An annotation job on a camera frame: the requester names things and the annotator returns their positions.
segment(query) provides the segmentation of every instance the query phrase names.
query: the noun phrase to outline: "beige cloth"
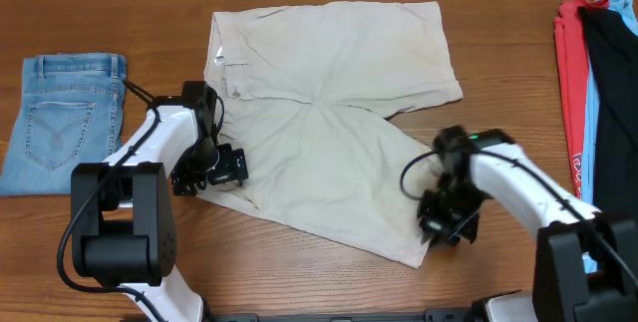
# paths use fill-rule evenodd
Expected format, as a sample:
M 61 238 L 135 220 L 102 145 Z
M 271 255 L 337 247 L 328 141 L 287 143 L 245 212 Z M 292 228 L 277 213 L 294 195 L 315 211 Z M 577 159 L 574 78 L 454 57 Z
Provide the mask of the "beige cloth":
M 418 267 L 428 245 L 399 175 L 429 149 L 384 118 L 458 100 L 436 2 L 214 13 L 204 72 L 250 178 L 201 198 Z M 435 182 L 424 161 L 406 186 Z

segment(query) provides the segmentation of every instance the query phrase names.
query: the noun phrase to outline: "wooden tabletop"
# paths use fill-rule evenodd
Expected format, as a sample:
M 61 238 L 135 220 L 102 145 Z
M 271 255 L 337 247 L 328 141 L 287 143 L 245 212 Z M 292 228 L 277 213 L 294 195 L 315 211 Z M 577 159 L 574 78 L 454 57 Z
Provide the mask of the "wooden tabletop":
M 156 95 L 177 94 L 183 81 L 202 79 L 213 11 L 331 1 L 337 0 L 0 0 L 0 156 L 20 108 L 24 58 L 119 53 L 130 80 Z M 562 0 L 436 1 L 464 98 L 392 123 L 424 144 L 457 124 L 504 129 L 570 188 L 552 23 Z M 129 95 L 125 140 L 144 113 Z M 215 313 L 419 311 L 531 288 L 534 245 L 493 201 L 484 205 L 475 244 L 433 250 L 420 269 L 195 197 L 173 197 L 172 208 L 177 266 Z M 68 196 L 0 198 L 0 321 L 139 315 L 122 295 L 83 294 L 62 283 L 55 255 L 69 219 Z M 69 258 L 67 270 L 73 271 Z

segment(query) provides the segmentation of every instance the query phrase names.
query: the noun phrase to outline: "jeans back pocket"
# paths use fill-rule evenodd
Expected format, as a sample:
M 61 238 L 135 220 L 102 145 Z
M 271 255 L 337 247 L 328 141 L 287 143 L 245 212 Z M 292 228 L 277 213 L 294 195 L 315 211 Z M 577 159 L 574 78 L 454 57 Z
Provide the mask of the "jeans back pocket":
M 26 155 L 48 169 L 80 153 L 95 103 L 44 102 L 29 105 Z

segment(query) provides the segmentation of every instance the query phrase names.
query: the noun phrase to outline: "black cloth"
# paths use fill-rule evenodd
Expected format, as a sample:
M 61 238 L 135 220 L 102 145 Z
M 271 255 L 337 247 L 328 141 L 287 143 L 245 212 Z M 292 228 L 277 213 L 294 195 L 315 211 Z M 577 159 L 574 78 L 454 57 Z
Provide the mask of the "black cloth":
M 578 13 L 600 95 L 594 202 L 638 221 L 638 37 L 617 12 Z

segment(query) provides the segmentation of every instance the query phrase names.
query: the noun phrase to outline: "blue jeans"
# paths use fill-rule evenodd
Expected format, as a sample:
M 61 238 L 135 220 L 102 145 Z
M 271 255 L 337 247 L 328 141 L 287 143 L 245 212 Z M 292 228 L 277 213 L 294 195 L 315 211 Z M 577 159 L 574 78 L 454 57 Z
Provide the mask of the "blue jeans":
M 0 176 L 0 195 L 69 193 L 78 163 L 120 145 L 127 61 L 107 53 L 25 59 L 22 107 Z

